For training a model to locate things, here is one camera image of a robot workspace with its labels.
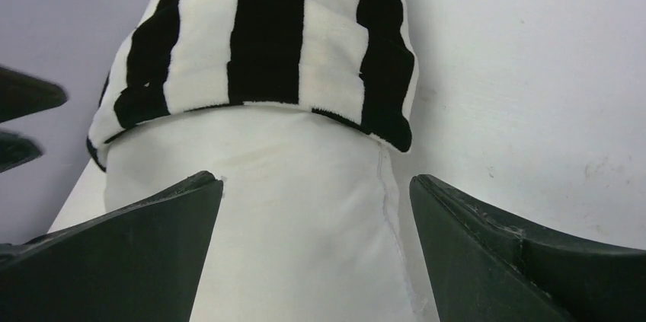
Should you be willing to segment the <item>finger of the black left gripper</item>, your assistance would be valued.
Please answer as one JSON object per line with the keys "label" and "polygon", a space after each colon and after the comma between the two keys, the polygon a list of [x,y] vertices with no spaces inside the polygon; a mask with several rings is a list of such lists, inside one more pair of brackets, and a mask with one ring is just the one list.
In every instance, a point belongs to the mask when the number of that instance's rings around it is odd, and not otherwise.
{"label": "finger of the black left gripper", "polygon": [[1,131],[1,169],[6,172],[43,155],[41,147],[19,133]]}
{"label": "finger of the black left gripper", "polygon": [[68,100],[63,87],[1,66],[1,122],[62,106]]}

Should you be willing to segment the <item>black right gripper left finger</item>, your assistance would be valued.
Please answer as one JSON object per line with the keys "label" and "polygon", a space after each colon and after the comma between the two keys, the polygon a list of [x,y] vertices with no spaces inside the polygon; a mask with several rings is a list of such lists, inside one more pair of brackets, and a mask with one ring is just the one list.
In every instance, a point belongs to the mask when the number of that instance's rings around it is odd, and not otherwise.
{"label": "black right gripper left finger", "polygon": [[188,321],[222,198],[201,171],[25,244],[1,246],[3,321]]}

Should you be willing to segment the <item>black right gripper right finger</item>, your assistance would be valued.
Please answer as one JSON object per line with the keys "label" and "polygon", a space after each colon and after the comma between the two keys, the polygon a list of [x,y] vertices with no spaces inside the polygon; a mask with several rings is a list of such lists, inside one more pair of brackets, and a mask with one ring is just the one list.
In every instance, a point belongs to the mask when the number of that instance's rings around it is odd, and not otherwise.
{"label": "black right gripper right finger", "polygon": [[409,186],[442,321],[645,319],[645,252],[565,234],[430,175]]}

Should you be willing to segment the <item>white pillow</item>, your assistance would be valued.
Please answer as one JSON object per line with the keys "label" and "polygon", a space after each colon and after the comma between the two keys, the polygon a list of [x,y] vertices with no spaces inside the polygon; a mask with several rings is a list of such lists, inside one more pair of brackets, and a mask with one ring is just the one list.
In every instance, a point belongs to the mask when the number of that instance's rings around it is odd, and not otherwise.
{"label": "white pillow", "polygon": [[437,310],[389,150],[323,116],[269,107],[155,120],[90,164],[57,231],[198,171],[224,183],[194,321],[435,321]]}

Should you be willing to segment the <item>black white striped pillowcase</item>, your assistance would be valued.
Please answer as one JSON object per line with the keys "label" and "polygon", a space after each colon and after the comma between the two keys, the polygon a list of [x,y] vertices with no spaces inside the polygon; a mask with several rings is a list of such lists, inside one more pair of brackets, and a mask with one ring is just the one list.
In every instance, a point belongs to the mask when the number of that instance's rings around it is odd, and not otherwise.
{"label": "black white striped pillowcase", "polygon": [[88,133],[99,168],[126,131],[243,105],[288,107],[411,149],[418,63],[405,0],[150,0]]}

